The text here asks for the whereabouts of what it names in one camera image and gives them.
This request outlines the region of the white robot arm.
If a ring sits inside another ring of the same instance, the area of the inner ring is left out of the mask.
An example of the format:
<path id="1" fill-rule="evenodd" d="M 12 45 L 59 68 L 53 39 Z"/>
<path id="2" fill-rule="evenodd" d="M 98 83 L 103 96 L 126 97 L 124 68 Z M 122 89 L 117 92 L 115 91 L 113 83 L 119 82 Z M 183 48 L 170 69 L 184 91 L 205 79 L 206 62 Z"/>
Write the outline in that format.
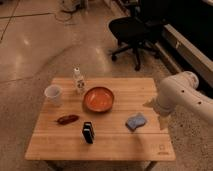
<path id="1" fill-rule="evenodd" d="M 168 127 L 169 115 L 177 105 L 213 126 L 213 99 L 197 91 L 198 86 L 199 79 L 193 72 L 185 71 L 169 76 L 160 82 L 159 91 L 144 106 L 158 114 L 161 130 Z"/>

